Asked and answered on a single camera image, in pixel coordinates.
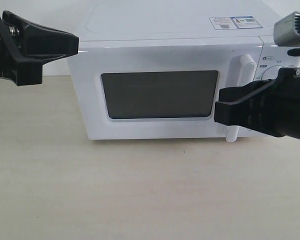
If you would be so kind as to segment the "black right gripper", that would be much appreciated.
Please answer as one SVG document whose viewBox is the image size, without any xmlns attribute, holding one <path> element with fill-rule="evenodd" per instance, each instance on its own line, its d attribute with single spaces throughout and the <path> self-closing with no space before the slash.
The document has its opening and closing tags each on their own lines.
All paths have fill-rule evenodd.
<svg viewBox="0 0 300 240">
<path fill-rule="evenodd" d="M 220 89 L 213 119 L 228 127 L 300 140 L 300 67 L 282 67 L 276 77 Z"/>
</svg>

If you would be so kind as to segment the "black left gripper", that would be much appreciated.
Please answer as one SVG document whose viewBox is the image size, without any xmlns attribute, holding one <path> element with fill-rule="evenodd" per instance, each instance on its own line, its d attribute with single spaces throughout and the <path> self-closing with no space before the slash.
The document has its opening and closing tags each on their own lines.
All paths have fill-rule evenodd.
<svg viewBox="0 0 300 240">
<path fill-rule="evenodd" d="M 76 35 L 43 26 L 24 19 L 11 11 L 2 13 L 0 22 L 9 31 L 14 45 L 26 62 L 16 61 L 16 67 L 2 73 L 0 78 L 14 82 L 17 86 L 39 85 L 43 81 L 43 65 L 78 54 L 79 37 Z M 8 50 L 2 51 L 0 34 L 0 64 L 3 57 L 9 57 Z"/>
</svg>

